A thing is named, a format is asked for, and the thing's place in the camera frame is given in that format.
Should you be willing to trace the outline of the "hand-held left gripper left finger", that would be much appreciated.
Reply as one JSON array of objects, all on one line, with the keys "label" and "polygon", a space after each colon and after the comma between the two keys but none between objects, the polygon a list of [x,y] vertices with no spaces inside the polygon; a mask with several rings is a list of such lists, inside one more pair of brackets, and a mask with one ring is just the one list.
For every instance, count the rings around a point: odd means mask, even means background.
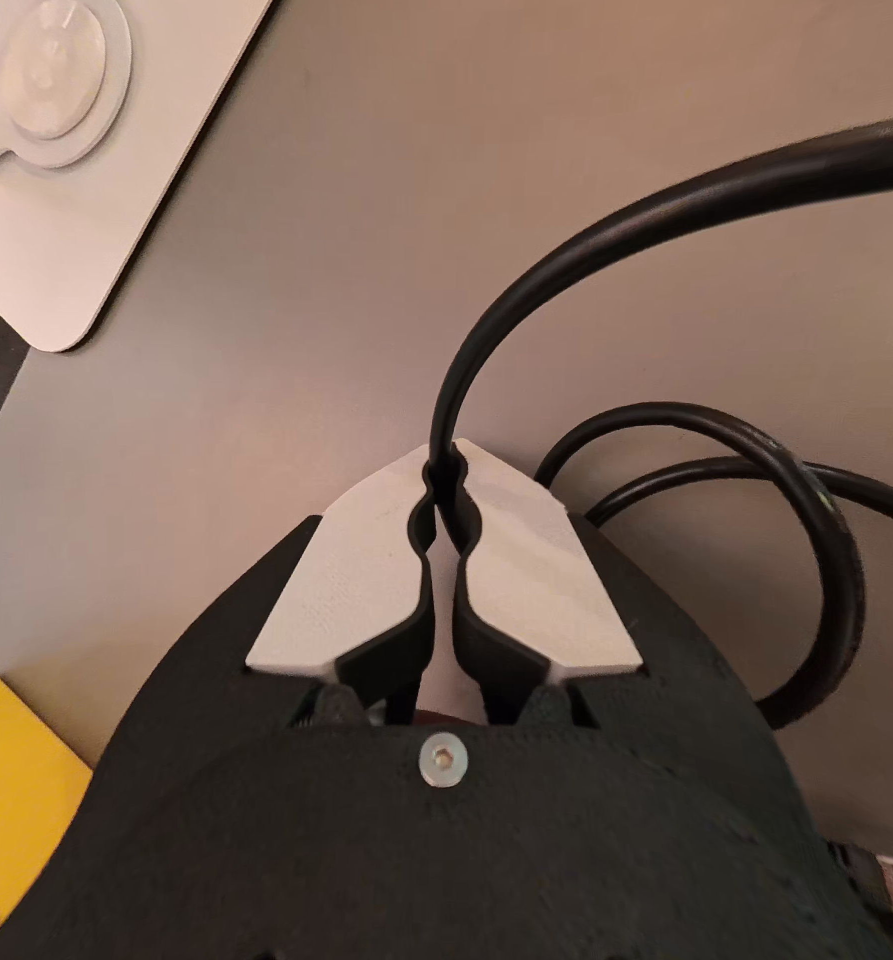
[{"label": "hand-held left gripper left finger", "polygon": [[255,673],[349,687],[410,724],[435,645],[436,510],[421,445],[351,487],[316,528],[247,656]]}]

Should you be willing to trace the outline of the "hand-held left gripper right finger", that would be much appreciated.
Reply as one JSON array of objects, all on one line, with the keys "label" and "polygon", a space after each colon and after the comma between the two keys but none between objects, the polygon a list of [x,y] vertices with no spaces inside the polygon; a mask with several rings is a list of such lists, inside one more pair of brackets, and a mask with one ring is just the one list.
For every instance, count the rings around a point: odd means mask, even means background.
[{"label": "hand-held left gripper right finger", "polygon": [[516,723],[538,688],[640,670],[644,659],[566,506],[469,440],[452,452],[452,643],[488,723]]}]

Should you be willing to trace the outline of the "yellow plastic bin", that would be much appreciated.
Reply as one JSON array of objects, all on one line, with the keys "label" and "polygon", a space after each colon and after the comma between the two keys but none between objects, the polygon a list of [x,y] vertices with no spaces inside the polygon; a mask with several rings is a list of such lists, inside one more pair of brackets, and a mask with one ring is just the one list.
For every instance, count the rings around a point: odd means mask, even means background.
[{"label": "yellow plastic bin", "polygon": [[0,926],[55,852],[92,776],[0,679]]}]

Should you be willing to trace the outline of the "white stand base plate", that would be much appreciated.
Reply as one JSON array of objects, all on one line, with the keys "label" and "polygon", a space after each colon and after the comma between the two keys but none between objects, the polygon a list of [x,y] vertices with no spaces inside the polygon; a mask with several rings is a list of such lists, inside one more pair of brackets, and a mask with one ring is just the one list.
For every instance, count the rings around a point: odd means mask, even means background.
[{"label": "white stand base plate", "polygon": [[0,318],[91,332],[268,1],[0,1]]}]

